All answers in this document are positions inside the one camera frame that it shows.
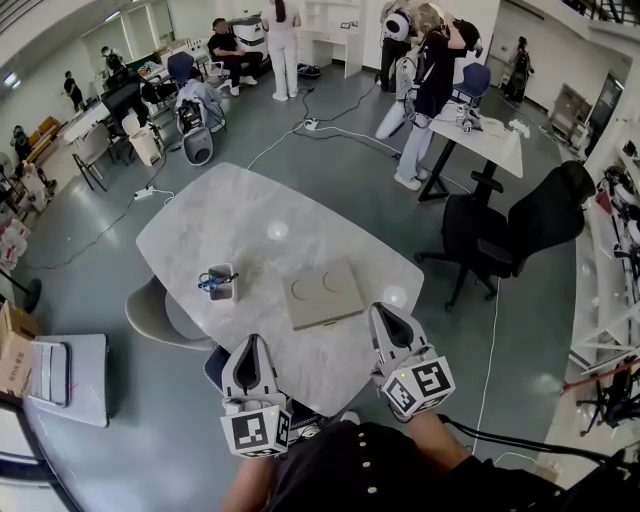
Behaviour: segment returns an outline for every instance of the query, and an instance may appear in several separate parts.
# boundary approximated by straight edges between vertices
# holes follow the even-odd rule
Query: beige box
[[[5,301],[0,311],[0,391],[19,398],[27,393],[30,343],[39,334],[31,315]]]

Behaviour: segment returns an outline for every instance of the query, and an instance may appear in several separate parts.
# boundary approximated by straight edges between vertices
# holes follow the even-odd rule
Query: black table leg
[[[487,161],[487,164],[484,166],[484,170],[482,171],[482,176],[484,176],[485,178],[493,178],[493,175],[496,173],[497,167],[497,164],[494,164],[491,161]],[[488,205],[492,192],[493,189],[491,187],[483,185],[482,183],[478,183],[476,189],[473,192],[473,195],[481,204]]]
[[[434,199],[444,199],[446,197],[449,197],[449,190],[444,184],[444,181],[442,181],[440,173],[442,173],[442,170],[444,169],[447,160],[449,160],[451,153],[453,153],[456,144],[457,143],[453,140],[449,140],[449,142],[447,142],[447,145],[444,147],[442,153],[440,154],[440,158],[438,158],[438,162],[433,168],[433,171],[431,171],[431,175],[429,176],[427,184],[420,193],[420,197],[418,198],[419,203],[425,203],[427,201],[433,201]],[[442,192],[431,192],[431,190],[433,190],[433,187],[435,187],[436,185],[438,185]]]

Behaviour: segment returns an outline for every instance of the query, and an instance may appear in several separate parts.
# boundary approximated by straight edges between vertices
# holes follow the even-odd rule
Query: white desk
[[[207,335],[233,351],[250,334],[260,334],[279,388],[325,416],[338,413],[369,380],[376,355],[367,314],[294,332],[282,279],[346,259],[366,307],[393,296],[407,312],[424,280],[413,263],[335,212],[226,163],[180,192],[136,242]],[[200,274],[223,262],[240,273],[239,301],[229,307],[211,304],[197,287]]]
[[[482,116],[483,131],[473,130],[471,133],[464,133],[461,128],[455,125],[455,119],[458,115],[456,109],[456,105],[445,105],[442,113],[431,123],[430,128],[435,133],[449,139],[449,142],[433,168],[427,185],[420,194],[418,201],[421,203],[431,199],[442,199],[448,195],[448,193],[432,194],[431,190],[436,183],[441,183],[440,173],[456,144],[461,144],[474,153],[486,158],[487,165],[485,166],[483,175],[487,178],[493,177],[496,167],[501,167],[517,178],[524,176],[522,171],[522,146],[519,136],[516,143],[510,147],[510,151],[507,151],[509,146],[507,140],[511,132],[504,128],[501,121],[484,116]]]
[[[107,107],[100,102],[91,110],[72,121],[71,126],[64,132],[62,138],[67,144],[71,144],[79,137],[87,135],[95,125],[104,121],[110,115]]]

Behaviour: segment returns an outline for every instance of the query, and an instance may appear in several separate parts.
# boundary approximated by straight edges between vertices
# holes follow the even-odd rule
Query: gray floor
[[[339,67],[326,70],[308,97],[312,115],[331,118],[354,105],[372,80],[372,75],[362,73],[345,81]],[[274,102],[273,88],[273,80],[266,77],[233,100],[228,133],[215,135],[217,154],[212,165],[222,161],[248,165],[301,119],[302,98]],[[357,111],[333,124],[372,135],[392,100],[376,88]],[[496,91],[485,98],[482,110],[503,121],[518,115]],[[533,109],[526,113],[536,123],[545,120]],[[332,133],[322,132],[322,136]],[[390,144],[401,149],[407,134],[404,128]],[[439,136],[434,139],[426,165],[435,163],[444,143]],[[503,195],[492,198],[500,211],[506,212],[560,163],[555,143],[535,126],[531,139],[523,141],[523,158],[524,179],[501,169],[496,173],[505,188]],[[135,237],[162,207],[164,197],[133,204],[111,231],[70,264],[56,270],[27,268],[68,260],[122,215],[133,192],[153,173],[139,162],[130,167],[103,163],[109,193],[92,193],[80,179],[69,185],[39,220],[16,275],[42,278],[44,294],[36,316],[47,332],[107,334],[112,347],[109,385],[114,417],[106,430],[56,418],[33,428],[84,510],[216,510],[239,459],[228,453],[220,428],[220,399],[202,373],[206,354],[145,339],[132,330],[124,315],[128,294],[151,277]],[[444,204],[418,205],[415,193],[393,181],[394,164],[391,158],[349,140],[313,141],[289,135],[253,170],[335,210],[407,258],[416,250],[439,249]],[[470,173],[481,171],[483,165],[480,157],[458,147],[445,174],[472,188]],[[206,170],[187,165],[181,153],[169,154],[154,184],[177,193]],[[502,282],[483,429],[544,440],[571,339],[574,257],[573,244],[548,250],[531,258],[519,279]],[[446,314],[443,305],[457,267],[433,262],[423,270],[425,283],[415,316],[429,341],[447,356],[458,387],[439,412],[475,426],[495,303],[485,302],[485,290],[470,279],[453,313]],[[370,388],[356,398],[354,406],[365,420],[394,425]],[[497,457],[504,451],[479,443],[477,455]],[[518,459],[512,463],[522,467]]]

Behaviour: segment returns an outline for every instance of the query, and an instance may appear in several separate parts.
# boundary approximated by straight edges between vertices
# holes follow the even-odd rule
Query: white pants
[[[298,93],[298,41],[295,32],[269,33],[269,54],[276,75],[276,95],[287,98]]]
[[[416,122],[424,125],[426,118],[423,115],[418,115]],[[400,176],[405,180],[411,181],[420,172],[420,162],[427,154],[432,138],[433,132],[430,128],[418,128],[414,125],[397,167]]]

